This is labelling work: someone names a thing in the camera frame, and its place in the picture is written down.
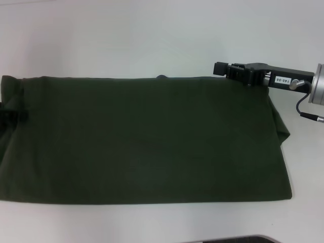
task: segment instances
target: silver metal part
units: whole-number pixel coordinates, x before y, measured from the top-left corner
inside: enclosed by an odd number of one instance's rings
[[[289,85],[289,89],[291,90],[295,90],[297,87],[299,86],[303,86],[305,84],[304,80],[298,80],[298,79],[294,79],[290,85]]]
[[[324,117],[318,116],[317,121],[320,123],[324,123]]]
[[[312,91],[309,103],[324,105],[324,65],[318,64],[316,74],[312,82]]]

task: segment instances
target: olive green cloth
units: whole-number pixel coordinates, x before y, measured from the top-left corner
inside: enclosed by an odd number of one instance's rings
[[[292,196],[289,136],[266,87],[213,77],[4,76],[27,121],[0,139],[0,199],[45,204],[269,201]]]

